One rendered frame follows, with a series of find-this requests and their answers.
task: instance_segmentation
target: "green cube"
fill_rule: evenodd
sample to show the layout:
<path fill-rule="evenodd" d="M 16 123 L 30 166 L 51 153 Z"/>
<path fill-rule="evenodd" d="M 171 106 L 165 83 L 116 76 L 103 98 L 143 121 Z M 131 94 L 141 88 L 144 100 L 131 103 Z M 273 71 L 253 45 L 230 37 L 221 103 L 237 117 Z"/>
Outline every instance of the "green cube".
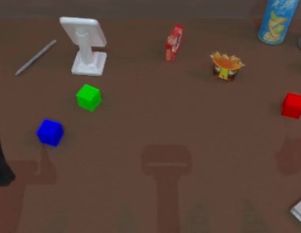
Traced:
<path fill-rule="evenodd" d="M 90 112 L 93 112 L 102 101 L 100 90 L 88 84 L 83 85 L 76 98 L 78 106 Z"/>

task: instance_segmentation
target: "table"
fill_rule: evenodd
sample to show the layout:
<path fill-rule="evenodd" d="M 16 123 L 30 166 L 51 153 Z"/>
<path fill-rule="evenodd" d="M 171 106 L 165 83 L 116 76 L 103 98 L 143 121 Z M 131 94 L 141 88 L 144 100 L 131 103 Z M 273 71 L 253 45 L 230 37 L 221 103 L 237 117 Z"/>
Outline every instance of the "table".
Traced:
<path fill-rule="evenodd" d="M 259 42 L 245 20 L 100 23 L 108 41 L 104 74 L 84 77 L 70 73 L 77 48 L 57 20 L 0 21 L 0 137 L 19 177 L 0 190 L 0 216 L 10 215 L 12 229 L 156 232 L 156 183 L 143 173 L 141 154 L 160 144 L 191 153 L 192 170 L 171 197 L 179 203 L 181 232 L 301 232 L 289 214 L 301 198 L 301 171 L 286 175 L 294 164 L 275 159 L 301 152 L 292 148 L 295 139 L 301 143 L 301 119 L 279 112 L 287 92 L 301 94 L 301 21 L 275 47 Z M 175 23 L 184 25 L 184 40 L 167 63 L 164 41 Z M 14 77 L 52 39 L 56 46 Z M 212 78 L 210 54 L 217 50 L 246 65 L 232 83 Z M 75 100 L 85 83 L 102 91 L 93 113 Z M 58 148 L 42 148 L 35 136 L 45 117 L 64 125 Z M 27 183 L 40 155 L 54 170 Z M 6 226 L 0 233 L 9 232 Z"/>

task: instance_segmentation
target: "background wall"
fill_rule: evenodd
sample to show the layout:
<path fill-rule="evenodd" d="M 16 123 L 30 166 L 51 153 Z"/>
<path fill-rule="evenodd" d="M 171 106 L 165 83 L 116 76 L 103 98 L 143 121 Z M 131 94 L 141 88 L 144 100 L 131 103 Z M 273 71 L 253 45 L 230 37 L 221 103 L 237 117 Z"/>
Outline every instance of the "background wall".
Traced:
<path fill-rule="evenodd" d="M 0 0 L 0 17 L 257 18 L 267 0 Z M 301 18 L 301 0 L 296 12 Z"/>

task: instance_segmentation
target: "red and white carton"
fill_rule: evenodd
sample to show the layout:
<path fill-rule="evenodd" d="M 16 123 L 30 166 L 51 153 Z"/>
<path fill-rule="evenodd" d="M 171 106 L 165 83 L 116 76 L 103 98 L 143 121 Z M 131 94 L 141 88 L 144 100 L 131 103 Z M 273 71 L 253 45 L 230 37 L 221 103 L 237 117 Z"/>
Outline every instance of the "red and white carton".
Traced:
<path fill-rule="evenodd" d="M 165 45 L 165 60 L 172 62 L 180 49 L 183 35 L 183 26 L 175 25 L 169 34 Z"/>

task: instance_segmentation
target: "blue can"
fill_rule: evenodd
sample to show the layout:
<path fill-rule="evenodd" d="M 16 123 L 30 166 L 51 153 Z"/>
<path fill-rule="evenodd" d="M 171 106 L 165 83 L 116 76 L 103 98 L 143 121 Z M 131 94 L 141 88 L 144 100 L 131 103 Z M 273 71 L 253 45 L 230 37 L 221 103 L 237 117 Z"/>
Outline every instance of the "blue can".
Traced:
<path fill-rule="evenodd" d="M 285 39 L 299 0 L 269 0 L 258 32 L 261 41 L 278 45 Z"/>

